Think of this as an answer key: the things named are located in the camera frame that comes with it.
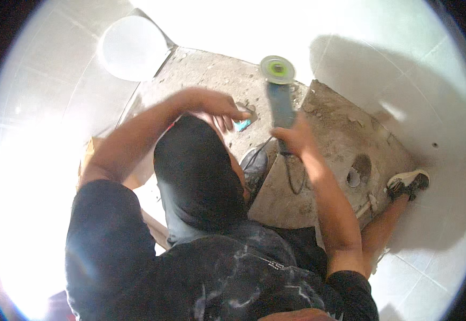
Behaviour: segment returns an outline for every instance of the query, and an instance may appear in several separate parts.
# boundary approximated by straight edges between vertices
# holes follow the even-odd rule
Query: hand
[[[177,101],[181,113],[191,112],[212,126],[216,124],[221,132],[233,130],[232,119],[245,120],[251,116],[240,112],[231,96],[214,90],[188,88],[174,94],[172,99]]]
[[[270,134],[284,141],[292,154],[300,158],[307,152],[317,150],[317,143],[303,112],[297,112],[291,129],[275,127],[270,130]]]

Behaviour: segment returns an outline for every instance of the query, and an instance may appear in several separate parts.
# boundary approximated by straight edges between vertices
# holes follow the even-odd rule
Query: concrete floor
[[[272,116],[265,94],[265,80],[258,71],[258,66],[211,52],[181,47],[174,50],[151,82],[140,83],[127,106],[128,112],[124,115],[124,120],[134,117],[146,106],[189,86],[203,86],[228,93],[237,103],[248,105],[249,109],[256,111],[258,119],[247,129],[225,135],[226,145],[238,160],[249,148],[270,137],[268,130],[272,125]],[[352,208],[356,211],[362,207],[368,201],[368,193],[377,199],[377,210],[368,210],[360,219],[360,225],[364,226],[386,205],[383,189],[387,180],[398,172],[413,170],[413,159],[375,119],[326,85],[313,81],[308,88],[302,83],[294,82],[292,90],[294,108],[300,107],[306,112],[320,150]],[[316,210],[309,184],[305,185],[300,195],[295,196],[289,189],[282,157],[279,156],[276,160],[275,141],[271,141],[267,151],[269,166],[274,165],[249,212],[250,217],[277,227],[316,226]],[[363,168],[358,170],[360,173],[367,172],[367,175],[365,179],[362,178],[359,186],[351,188],[346,183],[347,174],[355,158],[363,154],[370,162],[362,164]],[[152,158],[147,158],[142,171],[150,176]],[[300,185],[302,170],[298,159],[290,160],[294,186]],[[156,189],[156,179],[153,176],[137,191],[137,195],[144,210],[165,223]]]

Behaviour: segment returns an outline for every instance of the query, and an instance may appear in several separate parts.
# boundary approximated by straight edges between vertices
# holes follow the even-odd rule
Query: sneaker
[[[400,173],[390,178],[386,184],[386,192],[392,201],[402,194],[409,195],[409,200],[412,201],[416,198],[418,190],[424,190],[429,187],[429,181],[429,174],[425,170]]]
[[[268,156],[262,147],[262,145],[259,145],[251,148],[245,153],[240,162],[240,167],[245,175],[245,186],[249,191],[248,209],[255,201],[267,176]]]

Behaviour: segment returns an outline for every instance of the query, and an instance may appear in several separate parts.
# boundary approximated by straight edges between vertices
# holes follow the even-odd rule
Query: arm
[[[304,114],[292,129],[274,128],[272,135],[286,142],[306,168],[313,185],[318,218],[328,260],[327,275],[351,270],[364,274],[361,233],[351,204],[320,154]]]
[[[142,112],[112,132],[88,163],[79,186],[98,179],[122,183],[158,138],[184,112],[204,112],[214,117],[222,131],[233,128],[231,119],[243,120],[234,100],[202,88],[179,91]]]

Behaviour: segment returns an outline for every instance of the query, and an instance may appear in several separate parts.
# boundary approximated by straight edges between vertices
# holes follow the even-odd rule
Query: blue object
[[[233,122],[233,127],[237,132],[243,131],[247,126],[251,124],[250,119],[240,120],[239,122]]]

